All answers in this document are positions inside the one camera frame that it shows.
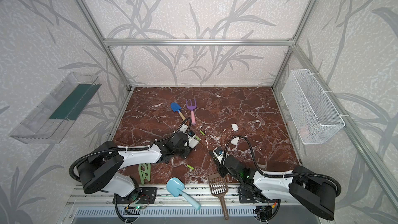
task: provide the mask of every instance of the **wooden handle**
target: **wooden handle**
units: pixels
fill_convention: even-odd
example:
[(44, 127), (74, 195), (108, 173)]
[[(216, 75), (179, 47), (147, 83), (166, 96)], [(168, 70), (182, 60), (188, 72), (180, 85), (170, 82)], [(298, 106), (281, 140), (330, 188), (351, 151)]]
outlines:
[(181, 116), (182, 120), (185, 120), (184, 115), (182, 115), (182, 112), (178, 112), (178, 114)]
[(228, 210), (226, 209), (224, 196), (222, 195), (219, 198), (220, 198), (220, 202), (221, 202), (222, 212), (224, 214), (224, 218), (227, 220), (227, 219), (229, 219), (229, 215), (228, 215)]

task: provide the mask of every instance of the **wallpaper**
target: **wallpaper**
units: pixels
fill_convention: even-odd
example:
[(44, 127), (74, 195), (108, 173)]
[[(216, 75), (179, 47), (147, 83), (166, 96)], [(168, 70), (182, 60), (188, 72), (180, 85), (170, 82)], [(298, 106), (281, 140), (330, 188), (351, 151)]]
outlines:
[(293, 54), (282, 71), (275, 95), (280, 103), (281, 114), (286, 117), (286, 126), (291, 133), (292, 143), (300, 161), (313, 172), (329, 175), (341, 184), (341, 195), (336, 198), (335, 223), (398, 223), (397, 211), (344, 129), (324, 144), (302, 144), (281, 92), (290, 70), (303, 68)]
[[(0, 0), (0, 222), (56, 223), (69, 165), (105, 141), (127, 95), (73, 0)], [(60, 144), (9, 137), (70, 72), (102, 86)]]
[(309, 0), (85, 0), (105, 38), (291, 38)]
[(299, 41), (398, 180), (398, 0), (320, 0)]
[(271, 86), (286, 46), (117, 46), (132, 85)]

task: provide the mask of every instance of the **garden fork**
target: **garden fork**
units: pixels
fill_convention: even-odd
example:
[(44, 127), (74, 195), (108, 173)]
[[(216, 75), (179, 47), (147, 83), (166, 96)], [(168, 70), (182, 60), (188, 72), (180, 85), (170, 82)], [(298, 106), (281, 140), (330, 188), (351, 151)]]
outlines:
[(196, 124), (196, 120), (195, 120), (195, 114), (193, 113), (193, 110), (196, 109), (196, 99), (193, 99), (195, 101), (195, 105), (192, 105), (192, 100), (190, 99), (189, 101), (191, 102), (190, 105), (188, 105), (188, 100), (187, 101), (187, 108), (188, 110), (191, 110), (191, 119), (192, 119), (192, 124), (195, 125)]

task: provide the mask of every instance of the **white mesh basket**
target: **white mesh basket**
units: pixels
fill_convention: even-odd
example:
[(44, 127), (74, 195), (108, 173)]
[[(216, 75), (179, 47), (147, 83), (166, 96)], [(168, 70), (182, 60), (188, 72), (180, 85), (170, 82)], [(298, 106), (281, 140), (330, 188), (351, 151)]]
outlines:
[(308, 69), (290, 71), (282, 96), (303, 144), (323, 144), (346, 125)]

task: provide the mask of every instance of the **toy shovel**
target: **toy shovel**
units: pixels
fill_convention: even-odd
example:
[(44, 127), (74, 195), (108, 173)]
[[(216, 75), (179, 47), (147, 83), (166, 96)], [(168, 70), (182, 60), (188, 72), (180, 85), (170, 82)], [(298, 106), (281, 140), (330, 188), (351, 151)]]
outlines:
[(190, 195), (182, 191), (185, 188), (185, 185), (180, 181), (177, 177), (170, 178), (170, 180), (166, 184), (167, 191), (170, 192), (174, 197), (178, 197), (180, 194), (192, 205), (192, 207), (196, 210), (200, 209), (200, 204)]
[(178, 114), (181, 116), (182, 120), (185, 120), (184, 115), (182, 115), (182, 112), (180, 111), (180, 110), (181, 110), (181, 107), (180, 107), (179, 104), (173, 102), (173, 103), (170, 104), (170, 106), (172, 107), (172, 110), (173, 110), (174, 112), (178, 112)]

